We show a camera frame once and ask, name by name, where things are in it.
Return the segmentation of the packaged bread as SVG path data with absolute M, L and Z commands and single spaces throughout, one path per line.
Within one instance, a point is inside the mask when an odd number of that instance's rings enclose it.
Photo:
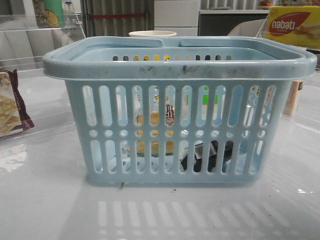
M 166 104 L 165 107 L 170 107 L 169 112 L 160 112 L 159 104 L 151 104 L 145 108 L 139 106 L 135 109 L 132 123 L 127 128 L 127 140 L 121 142 L 121 151 L 124 154 L 140 158 L 174 154 L 172 126 L 175 124 L 175 113 L 171 104 Z

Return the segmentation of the black tissue pack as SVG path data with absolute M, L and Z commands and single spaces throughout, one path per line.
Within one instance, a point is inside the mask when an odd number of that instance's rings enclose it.
M 194 146 L 194 161 L 193 161 L 193 171 L 198 173 L 202 170 L 202 159 L 203 159 L 203 143 L 198 143 Z M 207 171 L 212 172 L 216 167 L 217 156 L 218 156 L 219 143 L 216 140 L 211 141 L 209 146 L 209 156 L 208 156 L 208 165 Z M 226 162 L 231 160 L 233 152 L 233 142 L 228 140 L 224 145 L 224 154 L 223 154 L 223 164 L 222 171 L 225 172 L 227 168 Z M 182 159 L 180 160 L 180 165 L 183 168 L 183 171 L 188 169 L 188 152 L 185 151 Z

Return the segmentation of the light blue plastic basket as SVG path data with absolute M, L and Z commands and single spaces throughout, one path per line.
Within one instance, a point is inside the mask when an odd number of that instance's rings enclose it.
M 94 182 L 238 185 L 260 177 L 291 84 L 312 76 L 316 63 L 311 52 L 265 38 L 96 36 L 47 53 L 43 71 L 65 82 Z M 174 154 L 124 154 L 135 109 L 152 104 L 161 113 L 174 108 Z M 211 141 L 218 152 L 208 172 Z M 227 141 L 233 149 L 223 171 Z

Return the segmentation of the white paper cup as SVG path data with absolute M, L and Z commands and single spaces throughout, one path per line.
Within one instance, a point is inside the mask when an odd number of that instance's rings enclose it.
M 177 35 L 174 31 L 163 31 L 163 30 L 142 30 L 132 31 L 128 33 L 130 37 L 175 37 Z

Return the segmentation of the white cabinet background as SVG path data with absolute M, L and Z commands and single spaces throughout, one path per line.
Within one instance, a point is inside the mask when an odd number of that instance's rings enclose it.
M 155 0 L 154 29 L 197 36 L 200 5 L 199 0 Z

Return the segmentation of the beige carton box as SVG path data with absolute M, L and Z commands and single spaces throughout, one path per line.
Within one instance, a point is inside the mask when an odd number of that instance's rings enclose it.
M 293 80 L 290 86 L 288 97 L 284 106 L 283 114 L 292 117 L 298 109 L 300 93 L 302 92 L 304 81 L 302 79 Z

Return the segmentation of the brown cracker snack bag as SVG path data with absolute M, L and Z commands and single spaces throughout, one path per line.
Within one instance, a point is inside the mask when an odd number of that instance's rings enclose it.
M 35 126 L 27 113 L 18 87 L 19 80 L 16 70 L 0 72 L 0 137 L 2 139 Z

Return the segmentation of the green yellow cartoon package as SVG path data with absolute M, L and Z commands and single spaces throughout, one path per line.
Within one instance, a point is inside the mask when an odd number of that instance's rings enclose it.
M 36 24 L 39 28 L 62 28 L 65 26 L 61 0 L 33 0 Z

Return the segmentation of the clear acrylic shelf left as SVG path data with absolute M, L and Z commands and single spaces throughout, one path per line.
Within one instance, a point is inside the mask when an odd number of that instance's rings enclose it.
M 63 27 L 38 27 L 34 15 L 0 17 L 0 70 L 22 79 L 43 76 L 43 56 L 85 38 L 80 17 L 67 14 Z

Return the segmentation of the clear acrylic stand right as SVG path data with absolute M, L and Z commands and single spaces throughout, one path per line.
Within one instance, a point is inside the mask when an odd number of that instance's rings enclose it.
M 282 44 L 301 47 L 315 54 L 320 54 L 320 23 L 301 24 L 293 29 L 271 32 L 266 20 L 259 29 L 257 36 Z

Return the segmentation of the yellow nabati wafer box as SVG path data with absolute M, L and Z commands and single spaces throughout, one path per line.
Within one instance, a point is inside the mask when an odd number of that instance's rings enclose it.
M 287 45 L 319 49 L 320 7 L 271 7 L 263 36 Z

